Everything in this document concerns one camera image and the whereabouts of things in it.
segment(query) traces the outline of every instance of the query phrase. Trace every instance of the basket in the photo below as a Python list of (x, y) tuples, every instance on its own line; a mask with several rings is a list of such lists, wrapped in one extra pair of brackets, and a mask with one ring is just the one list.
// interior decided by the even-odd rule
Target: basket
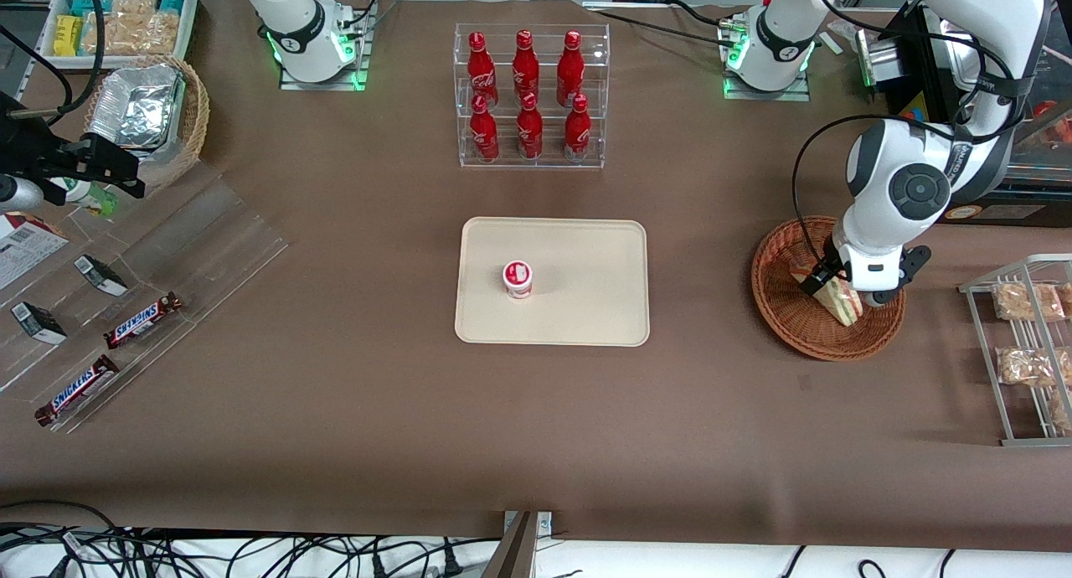
[[(197, 77), (197, 73), (184, 60), (173, 56), (138, 56), (130, 66), (153, 66), (165, 63), (182, 71), (187, 80), (187, 90), (182, 98), (182, 116), (179, 117), (179, 139), (182, 147), (168, 162), (144, 161), (138, 168), (138, 178), (150, 188), (168, 186), (187, 173), (200, 154), (208, 132), (208, 92)], [(86, 113), (86, 131), (93, 119), (96, 101), (101, 98), (102, 86), (98, 85), (89, 101), (89, 113)]]
[[(807, 217), (804, 222), (813, 244), (822, 249), (836, 221)], [(865, 306), (860, 320), (846, 327), (818, 300), (802, 292), (789, 273), (792, 266), (813, 265), (815, 257), (796, 220), (775, 227), (759, 243), (751, 263), (751, 293), (775, 335), (796, 351), (820, 360), (860, 360), (889, 345), (905, 321), (905, 293), (899, 292), (881, 308)]]

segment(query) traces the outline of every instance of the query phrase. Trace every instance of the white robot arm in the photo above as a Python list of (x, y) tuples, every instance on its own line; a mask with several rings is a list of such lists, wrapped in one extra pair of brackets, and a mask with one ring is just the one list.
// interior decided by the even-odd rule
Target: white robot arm
[(294, 78), (321, 83), (356, 59), (354, 10), (333, 0), (249, 0)]
[(1023, 112), (1051, 6), (1046, 0), (924, 2), (976, 35), (1012, 77), (1007, 78), (994, 60), (985, 60), (974, 109), (957, 132), (949, 124), (926, 129), (881, 120), (859, 136), (847, 165), (855, 201), (835, 226), (813, 279), (805, 281), (808, 293), (844, 269), (854, 290), (872, 293), (870, 303), (893, 299), (929, 257), (925, 247), (906, 253), (904, 246), (938, 220), (951, 197), (976, 199), (1004, 177), (1013, 132), (993, 135)]
[(775, 92), (788, 88), (804, 70), (828, 10), (822, 0), (769, 1), (738, 18), (744, 32), (726, 66), (746, 85)]

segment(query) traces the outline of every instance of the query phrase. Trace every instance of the acrylic display stand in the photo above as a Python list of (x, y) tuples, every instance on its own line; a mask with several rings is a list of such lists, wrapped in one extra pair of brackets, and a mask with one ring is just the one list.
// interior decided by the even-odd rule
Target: acrylic display stand
[[(996, 350), (999, 347), (1022, 347), (1041, 350), (1054, 368), (1056, 382), (1072, 384), (1072, 375), (1063, 374), (1057, 358), (1057, 349), (1072, 344), (1069, 334), (1069, 322), (1045, 322), (1034, 295), (1032, 284), (1060, 284), (1072, 281), (1072, 254), (1034, 254), (1015, 264), (1003, 266), (993, 272), (984, 273), (974, 281), (961, 286), (959, 291), (968, 298), (968, 308), (979, 335), (979, 344), (983, 350), (986, 371), (989, 373), (994, 396), (998, 402), (1001, 415), (1001, 426), (1004, 430), (1003, 446), (1072, 446), (1072, 433), (1061, 430), (1054, 424), (1051, 404), (1063, 406), (1066, 417), (1072, 417), (1072, 400), (1068, 388), (1037, 387), (1024, 384), (1003, 385), (998, 380), (1000, 367)], [(1001, 321), (994, 318), (989, 307), (994, 305), (991, 287), (1000, 283), (1026, 283), (1025, 291), (1034, 311), (1032, 321)], [(1016, 415), (1017, 411), (1026, 411)], [(1014, 426), (1013, 418), (1030, 414), (1038, 416), (1038, 426), (1031, 429)]]
[[(518, 113), (521, 105), (513, 92), (513, 55), (517, 32), (533, 33), (533, 50), (539, 59), (539, 105), (544, 116), (544, 154), (538, 159), (522, 159), (518, 151)], [(581, 33), (581, 55), (584, 58), (584, 83), (581, 92), (589, 98), (592, 117), (589, 151), (581, 163), (566, 161), (565, 124), (569, 109), (555, 100), (559, 56), (562, 56), (566, 32)], [(495, 62), (498, 105), (491, 109), (498, 131), (500, 157), (482, 163), (473, 144), (468, 127), (473, 115), (473, 89), (468, 78), (468, 35), (482, 32), (488, 54)], [(610, 26), (608, 25), (491, 25), (459, 24), (455, 29), (455, 105), (458, 112), (458, 159), (463, 166), (490, 168), (594, 169), (602, 168), (607, 153), (607, 104), (610, 85)]]
[[(108, 219), (77, 209), (53, 222), (69, 242), (0, 288), (0, 396), (26, 402), (27, 421), (102, 354), (120, 369), (49, 426), (54, 431), (75, 430), (286, 247), (206, 163), (145, 199), (118, 195), (119, 209)], [(128, 292), (113, 297), (91, 285), (75, 269), (80, 254), (109, 265)], [(182, 300), (181, 310), (107, 350), (103, 334), (168, 292)], [(49, 345), (26, 335), (11, 313), (23, 300), (51, 312), (66, 340)]]

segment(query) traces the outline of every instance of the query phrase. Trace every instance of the metal bracket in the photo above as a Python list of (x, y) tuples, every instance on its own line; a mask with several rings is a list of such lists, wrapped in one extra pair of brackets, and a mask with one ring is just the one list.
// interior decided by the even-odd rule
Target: metal bracket
[(551, 512), (507, 512), (506, 535), (480, 578), (532, 578), (536, 540), (551, 535)]

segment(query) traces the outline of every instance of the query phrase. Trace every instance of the metal wire rack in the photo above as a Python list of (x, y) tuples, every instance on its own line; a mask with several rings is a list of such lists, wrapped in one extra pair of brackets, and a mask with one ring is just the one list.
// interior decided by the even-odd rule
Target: metal wire rack
[[(1023, 283), (1025, 285), (1034, 320), (983, 321), (977, 305), (977, 296), (992, 296), (993, 288), (1002, 283)], [(1058, 350), (1063, 349), (1068, 342), (1072, 342), (1068, 321), (1046, 322), (1034, 290), (1034, 285), (1038, 284), (1058, 283), (1072, 283), (1072, 254), (1033, 254), (1015, 264), (984, 273), (979, 279), (969, 281), (959, 287), (959, 292), (968, 298), (968, 308), (971, 311), (976, 332), (979, 335), (979, 344), (982, 346), (983, 357), (986, 361), (986, 371), (989, 373), (994, 396), (997, 399), (1001, 425), (1006, 434), (1006, 438), (1001, 440), (1003, 446), (1072, 446), (1072, 432), (1062, 430), (1060, 426), (1055, 425), (1051, 413), (1051, 404), (1057, 403), (1063, 406), (1066, 416), (1072, 417), (1072, 401), (1069, 399), (1068, 387), (1003, 385), (998, 376), (999, 367), (996, 353), (997, 346), (1000, 345), (999, 342), (1007, 345), (1014, 344), (1019, 349), (1042, 350), (1046, 353), (1051, 367), (1057, 376), (1056, 383), (1072, 384), (1072, 375), (1064, 374), (1063, 366), (1058, 357)], [(1010, 332), (1002, 324), (1008, 325), (1011, 338)], [(1013, 424), (1010, 420), (1010, 403), (1014, 404), (1025, 391), (1029, 391), (1030, 405), (1033, 406), (1038, 415), (1041, 434), (1025, 435), (1024, 430), (1013, 429)], [(1019, 438), (1017, 438), (1016, 431), (1021, 431)]]

